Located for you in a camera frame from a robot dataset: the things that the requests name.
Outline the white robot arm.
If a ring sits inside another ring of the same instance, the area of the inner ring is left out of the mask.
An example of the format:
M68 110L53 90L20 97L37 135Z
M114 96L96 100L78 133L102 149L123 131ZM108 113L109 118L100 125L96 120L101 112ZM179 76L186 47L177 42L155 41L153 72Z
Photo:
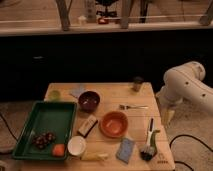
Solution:
M174 116L174 107L184 99L213 114L213 88L202 82L205 75L204 66L196 61L172 67L164 73L164 85L156 93L161 123L164 126L167 126Z

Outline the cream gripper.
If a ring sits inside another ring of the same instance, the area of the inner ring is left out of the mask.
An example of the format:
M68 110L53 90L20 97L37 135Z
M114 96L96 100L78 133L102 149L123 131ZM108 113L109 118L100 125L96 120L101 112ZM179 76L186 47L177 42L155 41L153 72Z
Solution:
M175 108L173 106L161 106L160 114L162 124L167 126L175 114Z

